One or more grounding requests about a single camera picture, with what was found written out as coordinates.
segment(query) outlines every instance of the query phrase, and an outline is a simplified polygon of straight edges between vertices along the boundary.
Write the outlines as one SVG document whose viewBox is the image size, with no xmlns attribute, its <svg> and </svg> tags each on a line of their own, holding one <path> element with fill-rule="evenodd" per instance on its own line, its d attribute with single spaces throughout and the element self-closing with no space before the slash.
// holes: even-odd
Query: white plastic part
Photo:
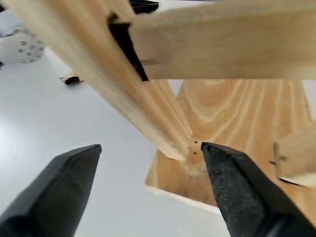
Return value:
<svg viewBox="0 0 316 237">
<path fill-rule="evenodd" d="M 44 44 L 27 28 L 16 27 L 0 39 L 0 62 L 3 65 L 32 63 L 42 57 Z"/>
</svg>

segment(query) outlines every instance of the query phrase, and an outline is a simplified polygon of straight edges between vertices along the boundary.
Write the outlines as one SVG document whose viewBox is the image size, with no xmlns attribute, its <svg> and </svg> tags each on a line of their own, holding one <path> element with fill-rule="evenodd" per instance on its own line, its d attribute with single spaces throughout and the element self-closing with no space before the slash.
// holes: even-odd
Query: plywood base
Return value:
<svg viewBox="0 0 316 237">
<path fill-rule="evenodd" d="M 200 151 L 201 141 L 213 142 L 247 153 L 316 226 L 316 189 L 280 181 L 273 164 L 274 141 L 312 122 L 300 80 L 185 80 L 178 100 L 193 130 L 188 160 L 158 151 L 149 191 L 216 211 L 207 208 L 216 202 Z"/>
</svg>

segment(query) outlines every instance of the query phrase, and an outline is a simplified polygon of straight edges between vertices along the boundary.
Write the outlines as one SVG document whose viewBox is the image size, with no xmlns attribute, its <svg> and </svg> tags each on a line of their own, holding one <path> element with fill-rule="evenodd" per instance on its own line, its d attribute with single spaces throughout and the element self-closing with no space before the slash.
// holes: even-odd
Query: wooden strip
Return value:
<svg viewBox="0 0 316 237">
<path fill-rule="evenodd" d="M 134 18 L 150 79 L 316 79 L 316 2 L 226 1 Z"/>
<path fill-rule="evenodd" d="M 281 181 L 274 165 L 274 142 L 312 122 L 300 80 L 184 80 L 178 100 L 193 131 L 188 159 L 158 152 L 146 180 L 150 191 L 205 210 L 196 202 L 216 205 L 200 151 L 201 142 L 213 142 L 248 154 L 316 226 L 316 189 Z"/>
<path fill-rule="evenodd" d="M 276 142 L 276 161 L 283 180 L 316 187 L 316 123 Z"/>
<path fill-rule="evenodd" d="M 5 2 L 159 150 L 186 158 L 191 129 L 168 82 L 142 82 L 107 27 L 113 12 L 134 17 L 127 0 Z"/>
</svg>

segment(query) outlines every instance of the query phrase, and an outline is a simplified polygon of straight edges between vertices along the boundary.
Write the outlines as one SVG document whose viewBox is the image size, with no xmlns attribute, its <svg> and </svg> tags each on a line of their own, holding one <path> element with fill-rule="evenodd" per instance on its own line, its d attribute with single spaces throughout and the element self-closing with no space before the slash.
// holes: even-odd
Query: wooden frame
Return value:
<svg viewBox="0 0 316 237">
<path fill-rule="evenodd" d="M 314 1 L 244 0 L 141 16 L 127 0 L 4 2 L 156 145 L 151 190 L 215 206 L 199 150 L 201 141 L 215 142 L 246 152 L 316 226 L 315 189 L 276 176 L 280 157 L 304 157 L 314 144 L 315 126 L 299 132 L 312 123 L 300 79 L 316 78 Z M 112 37 L 113 13 L 131 23 L 149 82 Z M 161 80 L 196 78 L 184 81 L 179 103 Z"/>
</svg>

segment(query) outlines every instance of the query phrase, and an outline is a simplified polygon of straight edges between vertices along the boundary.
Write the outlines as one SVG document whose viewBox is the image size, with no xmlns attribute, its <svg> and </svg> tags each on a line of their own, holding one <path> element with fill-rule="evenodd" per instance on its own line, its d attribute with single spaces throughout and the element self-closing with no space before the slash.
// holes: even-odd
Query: white surface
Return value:
<svg viewBox="0 0 316 237">
<path fill-rule="evenodd" d="M 221 216 L 145 190 L 155 147 L 86 82 L 65 86 L 58 78 L 69 71 L 47 49 L 37 62 L 0 71 L 0 214 L 54 156 L 100 143 L 76 237 L 229 236 Z"/>
</svg>

